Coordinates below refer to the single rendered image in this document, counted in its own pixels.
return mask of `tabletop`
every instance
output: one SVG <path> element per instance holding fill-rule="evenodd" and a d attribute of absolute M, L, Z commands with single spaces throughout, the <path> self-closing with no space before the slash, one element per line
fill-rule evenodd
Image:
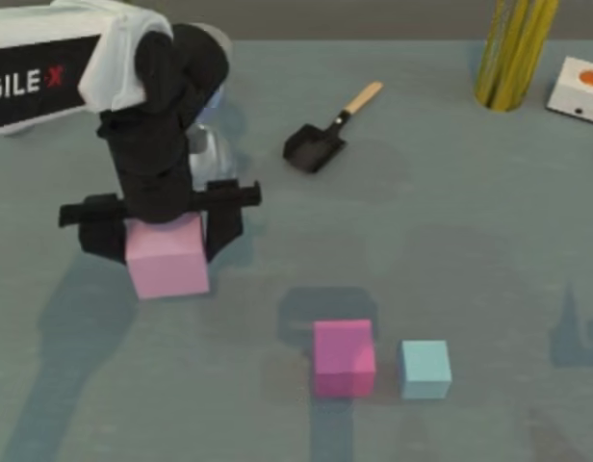
<path fill-rule="evenodd" d="M 93 115 L 0 138 L 0 462 L 593 462 L 593 125 L 473 98 L 479 42 L 237 43 L 216 124 L 264 203 L 208 295 L 139 302 L 83 255 L 63 203 L 117 191 Z M 283 141 L 385 88 L 315 176 Z M 377 383 L 309 393 L 309 322 L 376 325 Z M 401 340 L 453 383 L 404 401 Z"/>

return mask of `toy shovel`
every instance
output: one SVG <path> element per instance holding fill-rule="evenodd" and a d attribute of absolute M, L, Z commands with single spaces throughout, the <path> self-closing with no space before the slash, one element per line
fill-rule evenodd
<path fill-rule="evenodd" d="M 319 171 L 346 145 L 346 142 L 339 138 L 342 127 L 380 90 L 382 90 L 382 83 L 369 84 L 345 106 L 326 130 L 310 124 L 303 125 L 284 144 L 284 159 L 292 167 L 304 173 Z"/>

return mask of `magenta block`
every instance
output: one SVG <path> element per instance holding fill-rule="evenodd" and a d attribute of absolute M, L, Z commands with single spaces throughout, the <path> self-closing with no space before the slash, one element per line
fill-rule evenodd
<path fill-rule="evenodd" d="M 314 391 L 325 398 L 369 395 L 375 383 L 372 322 L 314 322 Z"/>
<path fill-rule="evenodd" d="M 202 219 L 197 214 L 159 225 L 130 220 L 125 259 L 139 298 L 209 292 Z"/>

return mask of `white box with orange circle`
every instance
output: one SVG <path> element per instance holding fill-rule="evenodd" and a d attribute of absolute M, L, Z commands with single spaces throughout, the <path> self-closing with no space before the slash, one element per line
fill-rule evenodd
<path fill-rule="evenodd" d="M 566 57 L 547 109 L 593 122 L 593 63 Z"/>

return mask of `background wall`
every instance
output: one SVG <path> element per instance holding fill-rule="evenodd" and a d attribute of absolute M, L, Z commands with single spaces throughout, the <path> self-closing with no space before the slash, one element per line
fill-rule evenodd
<path fill-rule="evenodd" d="M 234 39 L 482 39 L 495 0 L 134 0 Z M 0 0 L 0 7 L 49 0 Z M 593 39 L 593 0 L 561 0 L 552 39 Z"/>

